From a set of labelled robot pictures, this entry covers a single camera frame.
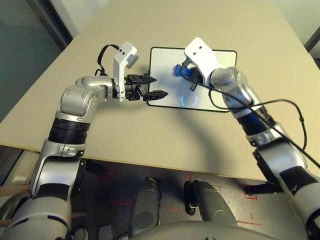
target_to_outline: blue object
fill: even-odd
[[[181,76],[181,74],[180,74],[180,68],[181,68],[181,67],[182,67],[182,66],[181,66],[180,64],[175,65],[175,67],[173,68],[174,75],[176,75],[176,76]],[[183,75],[189,76],[189,75],[191,75],[194,71],[191,70],[191,69],[189,69],[189,68],[187,68],[187,67],[183,67],[181,72],[182,72]]]

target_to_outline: circular icon on screen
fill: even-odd
[[[198,96],[192,92],[191,94],[181,96],[180,100],[182,106],[185,108],[192,108],[197,104]]]

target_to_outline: white tablet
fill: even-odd
[[[217,67],[235,67],[237,52],[232,50],[213,50]],[[153,47],[150,51],[151,77],[157,79],[149,86],[149,91],[163,90],[168,93],[165,98],[151,100],[147,104],[156,107],[183,108],[203,111],[227,112],[216,108],[208,97],[208,89],[197,86],[190,90],[192,83],[182,76],[175,75],[175,66],[186,59],[183,48]],[[221,93],[212,92],[212,100],[217,106],[226,108]]]

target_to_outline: white wall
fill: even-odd
[[[304,45],[320,26],[320,0],[265,0],[273,2],[282,12]],[[320,42],[310,52],[320,58]]]
[[[110,0],[51,0],[74,37],[82,32],[92,18],[104,8],[109,1]],[[302,44],[305,44],[320,26],[320,0],[257,1],[274,3],[291,25]],[[314,57],[320,58],[320,43],[311,51],[311,54]]]
[[[81,33],[108,2],[109,0],[51,0],[73,37]]]

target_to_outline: metal bracket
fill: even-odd
[[[131,68],[138,58],[137,49],[127,41],[120,47],[113,58],[113,79],[117,98],[120,102],[126,99],[125,68]]]

